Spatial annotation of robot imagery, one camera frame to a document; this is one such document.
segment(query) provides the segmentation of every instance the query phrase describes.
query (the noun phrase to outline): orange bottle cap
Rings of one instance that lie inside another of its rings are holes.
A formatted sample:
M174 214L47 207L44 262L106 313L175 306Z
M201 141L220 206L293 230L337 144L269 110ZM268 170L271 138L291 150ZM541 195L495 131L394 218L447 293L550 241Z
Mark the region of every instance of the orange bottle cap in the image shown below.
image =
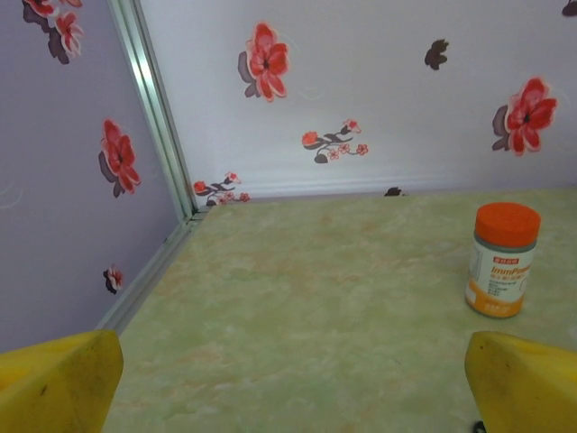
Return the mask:
M541 217L518 203L489 203L477 211L475 232L490 244L516 248L532 244L539 234Z

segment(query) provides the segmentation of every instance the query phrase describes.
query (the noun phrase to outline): red flower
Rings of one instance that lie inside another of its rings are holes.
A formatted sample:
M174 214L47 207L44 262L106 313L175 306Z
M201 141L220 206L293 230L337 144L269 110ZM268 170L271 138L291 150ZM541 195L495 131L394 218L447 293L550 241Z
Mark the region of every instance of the red flower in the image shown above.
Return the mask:
M200 192L203 192L203 191L206 191L206 190L207 190L205 182L203 182L203 181L201 181L201 180L198 181L198 182L195 182L195 184L192 186L192 189L193 189L197 194L200 193Z
M352 133L355 133L355 134L360 134L360 133L361 133L361 128L359 127L359 124L357 123L356 120L347 119L347 120L345 120L345 121L343 122L343 124L344 124L347 128L349 128L349 130L350 130Z
M24 2L42 18L58 13L58 9L51 4L51 0L24 0Z
M246 42L247 63L256 80L256 88L269 102L274 96L285 97L280 76L289 70L289 47L277 42L277 33L266 23L254 27L252 39Z
M72 56L80 54L79 37L84 35L80 26L76 24L76 14L66 12L56 18L56 30L62 35L62 46Z
M505 127L510 136L508 145L521 156L527 149L541 149L539 130L549 126L554 119L557 100L549 95L549 87L540 78L531 78L508 103Z
M116 292L118 292L123 288L123 280L124 280L123 273L118 271L114 265L112 265L110 268L104 271L103 275L106 279L105 282L106 288L114 295L116 294Z
M118 271L115 266L108 268L106 273L110 279L110 282L112 283L112 287L114 287L116 290L121 289L124 281L123 273Z
M80 7L82 6L82 1L81 0L60 0L60 2L64 5L65 3L68 3L71 6L74 7Z
M361 156L369 153L369 146L367 146L366 144L359 144L357 146L357 153Z
M231 171L226 173L226 178L232 183L241 183L241 179L236 175L236 173L232 173Z
M134 187L141 184L141 178L133 168L136 156L130 137L123 135L120 127L112 120L106 119L101 144L108 168L118 178L120 186L134 194Z
M315 131L310 131L304 134L302 138L303 146L310 146L311 144L316 143L317 138L318 134Z

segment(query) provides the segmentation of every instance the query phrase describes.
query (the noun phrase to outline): green marble floor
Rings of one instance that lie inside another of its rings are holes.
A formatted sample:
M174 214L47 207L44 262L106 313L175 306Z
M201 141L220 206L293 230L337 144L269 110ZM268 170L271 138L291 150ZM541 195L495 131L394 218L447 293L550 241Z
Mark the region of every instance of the green marble floor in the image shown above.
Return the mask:
M521 314L463 294L477 208L543 218ZM467 432L476 330L577 350L577 190L213 209L121 337L105 432Z

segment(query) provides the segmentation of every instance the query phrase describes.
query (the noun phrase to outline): supplement bottle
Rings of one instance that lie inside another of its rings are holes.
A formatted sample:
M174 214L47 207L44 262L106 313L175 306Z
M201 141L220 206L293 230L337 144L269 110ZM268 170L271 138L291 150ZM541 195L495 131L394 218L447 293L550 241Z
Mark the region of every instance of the supplement bottle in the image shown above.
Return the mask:
M517 203L477 211L465 300L494 318L515 316L523 304L541 217Z

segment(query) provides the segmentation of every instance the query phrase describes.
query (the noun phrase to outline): floral wallpaper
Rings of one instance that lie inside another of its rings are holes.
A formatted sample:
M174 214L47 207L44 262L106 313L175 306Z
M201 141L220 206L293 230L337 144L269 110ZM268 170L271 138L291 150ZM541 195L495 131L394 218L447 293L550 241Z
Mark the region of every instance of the floral wallpaper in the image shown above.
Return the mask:
M35 23L48 34L48 50L63 65L80 55L80 38L84 31L78 25L76 12L67 10L82 7L80 0L23 0L23 19Z
M0 352L93 329L179 226L107 2L2 11Z
M195 185L223 167L258 199L577 184L575 0L177 3L142 8Z

